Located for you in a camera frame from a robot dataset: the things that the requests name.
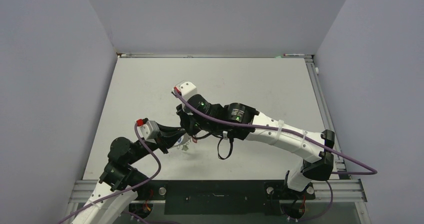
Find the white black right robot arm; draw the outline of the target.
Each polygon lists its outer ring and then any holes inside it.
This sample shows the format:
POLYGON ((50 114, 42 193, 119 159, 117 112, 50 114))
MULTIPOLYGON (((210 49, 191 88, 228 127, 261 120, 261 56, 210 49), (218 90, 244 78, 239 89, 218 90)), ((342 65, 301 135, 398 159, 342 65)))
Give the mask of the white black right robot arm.
POLYGON ((181 126, 191 135, 206 131, 233 142, 235 139, 264 143, 299 156, 302 160, 286 173, 282 191, 297 197, 311 181, 327 181, 333 174, 333 132, 309 132, 275 120, 253 107, 231 103, 211 104, 200 94, 180 93, 177 107, 181 126))

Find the metal carabiner keyring with keys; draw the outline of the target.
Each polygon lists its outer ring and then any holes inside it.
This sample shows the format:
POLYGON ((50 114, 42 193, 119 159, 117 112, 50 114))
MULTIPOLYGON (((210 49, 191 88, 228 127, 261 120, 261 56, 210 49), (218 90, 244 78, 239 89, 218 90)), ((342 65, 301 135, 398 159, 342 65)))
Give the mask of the metal carabiner keyring with keys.
POLYGON ((189 149, 189 142, 186 143, 180 143, 176 148, 178 150, 187 151, 189 149))

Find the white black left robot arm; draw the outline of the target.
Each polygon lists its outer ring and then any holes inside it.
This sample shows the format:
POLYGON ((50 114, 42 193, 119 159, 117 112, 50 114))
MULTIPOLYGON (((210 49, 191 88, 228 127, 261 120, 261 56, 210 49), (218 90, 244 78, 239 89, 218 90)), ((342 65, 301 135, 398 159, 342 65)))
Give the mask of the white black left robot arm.
POLYGON ((112 224, 136 199, 142 202, 139 207, 131 207, 130 214, 144 222, 138 212, 147 212, 151 201, 166 198, 166 183, 153 181, 162 169, 154 151, 167 154, 186 135, 186 131, 181 127, 163 126, 155 121, 140 119, 134 125, 134 132, 136 141, 126 137, 112 141, 107 164, 84 206, 69 214, 73 219, 71 223, 112 224), (147 156, 152 156, 157 163, 157 170, 151 176, 146 176, 133 166, 147 156))

